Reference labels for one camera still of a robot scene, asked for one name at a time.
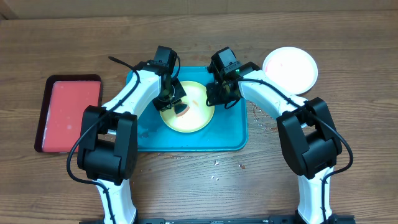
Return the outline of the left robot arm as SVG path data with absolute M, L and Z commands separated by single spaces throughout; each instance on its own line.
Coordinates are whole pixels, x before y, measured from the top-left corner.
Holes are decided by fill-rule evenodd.
M 78 154 L 77 166 L 87 178 L 72 174 L 70 157 L 67 172 L 76 182 L 96 186 L 104 208 L 101 223 L 139 221 L 129 181 L 137 162 L 137 122 L 151 103 L 158 111 L 185 109 L 176 65 L 177 53 L 159 46 L 154 59 L 130 67 L 131 80 L 111 101 L 83 112 L 80 137 L 69 154 Z

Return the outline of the yellow-green plate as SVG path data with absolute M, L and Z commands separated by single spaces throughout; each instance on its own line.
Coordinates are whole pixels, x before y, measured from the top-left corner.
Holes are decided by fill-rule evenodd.
M 194 81 L 181 82 L 185 93 L 182 103 L 187 107 L 176 113 L 175 107 L 161 111 L 163 122 L 171 129 L 181 133 L 192 133 L 204 128 L 212 119 L 215 107 L 207 106 L 206 88 L 204 85 Z

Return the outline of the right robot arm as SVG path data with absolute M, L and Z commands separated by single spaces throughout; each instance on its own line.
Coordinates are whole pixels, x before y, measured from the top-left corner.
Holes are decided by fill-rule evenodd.
M 282 47 L 259 67 L 241 63 L 225 47 L 211 56 L 208 72 L 214 76 L 206 86 L 208 106 L 230 108 L 243 98 L 276 120 L 282 155 L 298 176 L 298 222 L 334 223 L 328 182 L 342 146 L 327 104 L 301 96 L 317 80 L 314 59 L 301 49 Z

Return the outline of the white plate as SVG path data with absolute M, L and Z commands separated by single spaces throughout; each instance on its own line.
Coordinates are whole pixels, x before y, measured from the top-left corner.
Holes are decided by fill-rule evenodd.
M 273 50 L 264 59 L 262 70 L 269 79 L 295 95 L 309 91 L 318 79 L 314 58 L 296 47 Z

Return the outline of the dark green sponge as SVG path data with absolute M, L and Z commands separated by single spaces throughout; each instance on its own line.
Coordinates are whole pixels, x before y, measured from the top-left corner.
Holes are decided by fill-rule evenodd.
M 174 106 L 174 112 L 176 117 L 183 116 L 188 110 L 189 106 L 185 103 L 180 103 Z

